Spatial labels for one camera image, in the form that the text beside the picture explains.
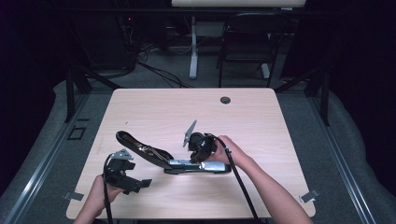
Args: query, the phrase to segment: table leg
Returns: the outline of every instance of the table leg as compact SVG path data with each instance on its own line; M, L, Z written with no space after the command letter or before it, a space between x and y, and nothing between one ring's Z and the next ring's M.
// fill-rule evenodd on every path
M197 34L196 34L196 23L195 17L191 19L191 64L190 64L190 79L197 78L197 66L198 66L198 53L197 53Z

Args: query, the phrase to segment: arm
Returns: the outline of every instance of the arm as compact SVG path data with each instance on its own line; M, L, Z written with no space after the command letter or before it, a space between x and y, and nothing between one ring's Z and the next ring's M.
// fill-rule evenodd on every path
M271 176L227 136L219 137L232 152L233 161L251 179L276 223L312 223L299 203ZM220 143L218 150L208 159L229 163Z
M103 178L101 175L98 175L92 183L87 201L82 206L81 211L79 211L78 216L74 221L75 224L93 223L95 218L102 214L102 211L105 208L105 194L103 186ZM116 199L117 195L123 192L123 189L115 188L107 184L107 192L108 199L112 203L114 199Z

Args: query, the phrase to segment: left hand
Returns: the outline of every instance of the left hand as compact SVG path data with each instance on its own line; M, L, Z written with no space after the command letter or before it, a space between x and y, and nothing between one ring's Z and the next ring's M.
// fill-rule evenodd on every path
M103 182L104 180L101 175L98 175L93 180L87 201L82 206L74 223L93 223L95 218L102 214L105 208L105 190ZM112 203L123 191L124 189L119 189L107 184L108 200Z

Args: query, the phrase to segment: right hand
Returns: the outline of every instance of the right hand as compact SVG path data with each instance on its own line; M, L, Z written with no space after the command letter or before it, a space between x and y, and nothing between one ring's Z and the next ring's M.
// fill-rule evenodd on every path
M235 163L236 166L241 166L247 160L250 160L251 158L240 148L230 137L226 135L221 135L219 136L219 139L224 142L225 146L230 149L231 156L233 157L233 162ZM224 147L221 145L219 140L215 141L216 146L218 146L218 149L215 153L209 156L207 158L207 161L221 161L226 164L230 164L228 157L225 153Z

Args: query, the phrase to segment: wire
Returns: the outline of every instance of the wire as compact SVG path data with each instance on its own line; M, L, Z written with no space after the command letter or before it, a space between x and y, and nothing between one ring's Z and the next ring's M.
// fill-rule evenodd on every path
M161 78L163 78L163 80L168 83L168 85L173 88L173 86L171 85L170 82L176 83L178 85L179 88L193 88L193 86L183 83L179 77L177 77L176 75L164 71L162 69L159 68L154 68L148 64L142 63L142 62L137 62L137 64L141 65L142 67L148 69L149 71L157 74L158 76L160 76Z
M111 215L111 206L110 206L110 200L108 199L108 194L107 194L107 163L108 160L110 159L112 154L108 155L105 161L105 165L103 166L103 189L104 189L104 194L105 194L105 208L107 212L107 222L108 224L113 224L113 216Z
M230 149L227 148L227 146L225 145L225 143L219 139L216 136L213 136L216 140L218 140L221 145L224 147L225 153L227 155L228 161L230 162L231 168L233 169L233 173L235 174L236 179L238 180L239 186L241 187L242 191L244 192L245 198L247 199L247 204L250 207L250 211L253 214L254 219L256 220L256 222L258 224L260 224L260 220L259 217L257 216L256 210L254 209L254 205L252 203L252 201L250 200L250 197L248 196L248 191L245 188L244 182L241 179L241 176L238 174L238 171L236 170L236 166L235 163L233 162L233 157L231 156L231 151Z
M153 44L146 43L144 46L140 48L140 52L137 54L139 59L143 62L149 60L149 52L156 49Z
M179 49L179 48L188 48L188 49L186 49L186 50L183 51L183 52L179 52L179 51L175 50L175 49ZM175 54L179 54L179 55L188 53L188 52L191 50L191 48L192 48L192 45L189 45L189 46L180 46L180 47L169 47L169 49L171 49Z

